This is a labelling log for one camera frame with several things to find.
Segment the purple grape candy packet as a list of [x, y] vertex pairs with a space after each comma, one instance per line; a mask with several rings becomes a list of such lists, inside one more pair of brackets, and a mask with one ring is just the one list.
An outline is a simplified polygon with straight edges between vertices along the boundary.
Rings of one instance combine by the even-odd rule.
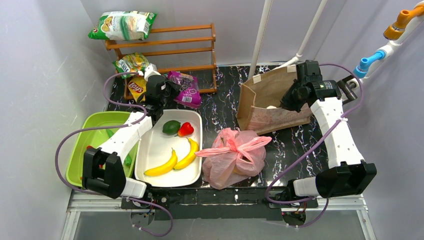
[[192, 109], [197, 109], [202, 103], [200, 91], [198, 87], [197, 77], [178, 71], [169, 71], [168, 79], [180, 86], [179, 95], [174, 99], [181, 104]]

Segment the brown burlap tote bag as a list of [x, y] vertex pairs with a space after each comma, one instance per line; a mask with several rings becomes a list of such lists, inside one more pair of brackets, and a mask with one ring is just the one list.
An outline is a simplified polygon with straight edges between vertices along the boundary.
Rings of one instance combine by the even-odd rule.
[[242, 83], [236, 119], [242, 131], [258, 135], [306, 125], [312, 112], [304, 104], [300, 112], [280, 107], [280, 100], [297, 78], [296, 66], [278, 67]]

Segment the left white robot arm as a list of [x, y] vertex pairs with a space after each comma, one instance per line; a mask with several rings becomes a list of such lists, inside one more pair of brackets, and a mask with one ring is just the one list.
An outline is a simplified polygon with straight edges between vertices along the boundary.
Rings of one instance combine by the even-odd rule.
[[181, 86], [161, 74], [147, 79], [141, 102], [132, 105], [123, 125], [116, 126], [112, 137], [97, 148], [88, 148], [83, 155], [82, 187], [112, 199], [118, 197], [142, 198], [147, 185], [127, 177], [124, 160], [142, 136], [163, 115], [164, 106], [180, 93]]

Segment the pink plastic grocery bag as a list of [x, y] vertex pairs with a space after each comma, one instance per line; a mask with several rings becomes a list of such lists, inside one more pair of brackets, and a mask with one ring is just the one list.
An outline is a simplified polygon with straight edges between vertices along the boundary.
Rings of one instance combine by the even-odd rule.
[[271, 141], [253, 130], [221, 130], [210, 148], [195, 152], [203, 158], [203, 179], [210, 187], [222, 190], [257, 176], [265, 166], [265, 146]]

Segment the yellow Lays chips bag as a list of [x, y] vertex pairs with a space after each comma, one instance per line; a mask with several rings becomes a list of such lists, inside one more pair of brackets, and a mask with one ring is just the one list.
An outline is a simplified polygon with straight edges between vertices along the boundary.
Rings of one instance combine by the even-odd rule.
[[145, 94], [147, 90], [147, 81], [142, 76], [134, 76], [129, 81], [127, 88], [133, 99], [137, 102], [145, 101]]

